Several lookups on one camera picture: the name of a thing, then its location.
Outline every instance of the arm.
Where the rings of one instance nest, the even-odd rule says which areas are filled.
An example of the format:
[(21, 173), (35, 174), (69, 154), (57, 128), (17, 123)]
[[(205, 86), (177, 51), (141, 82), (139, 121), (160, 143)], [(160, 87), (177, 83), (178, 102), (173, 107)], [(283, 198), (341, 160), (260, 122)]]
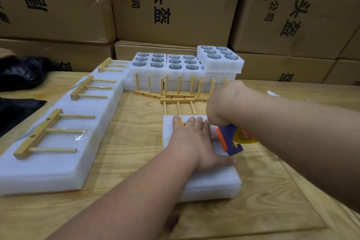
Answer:
[(360, 112), (269, 96), (241, 81), (216, 91), (206, 111), (211, 124), (244, 129), (318, 188), (360, 212)]
[(173, 118), (169, 145), (150, 162), (73, 217), (48, 240), (156, 239), (194, 170), (233, 165), (218, 156), (210, 141), (210, 124), (190, 118), (180, 126)]

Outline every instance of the brown cardboard box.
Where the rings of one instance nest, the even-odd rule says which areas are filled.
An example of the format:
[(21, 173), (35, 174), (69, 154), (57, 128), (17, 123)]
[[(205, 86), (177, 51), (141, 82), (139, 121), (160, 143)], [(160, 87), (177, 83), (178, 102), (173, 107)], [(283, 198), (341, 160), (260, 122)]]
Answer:
[(360, 29), (353, 34), (346, 47), (339, 55), (340, 58), (360, 60)]
[(226, 46), (238, 0), (112, 0), (119, 39)]
[(360, 86), (360, 61), (337, 59), (324, 84)]
[(0, 0), (0, 38), (109, 43), (111, 0)]
[(245, 64), (237, 79), (321, 84), (335, 60), (237, 52)]
[(236, 51), (336, 59), (360, 23), (359, 0), (239, 0)]
[(196, 56), (197, 48), (120, 40), (115, 43), (115, 52), (118, 60), (131, 61), (138, 52)]
[(110, 44), (69, 44), (28, 40), (0, 39), (0, 47), (19, 57), (44, 56), (61, 63), (64, 71), (92, 72), (106, 58), (116, 59), (114, 42)]

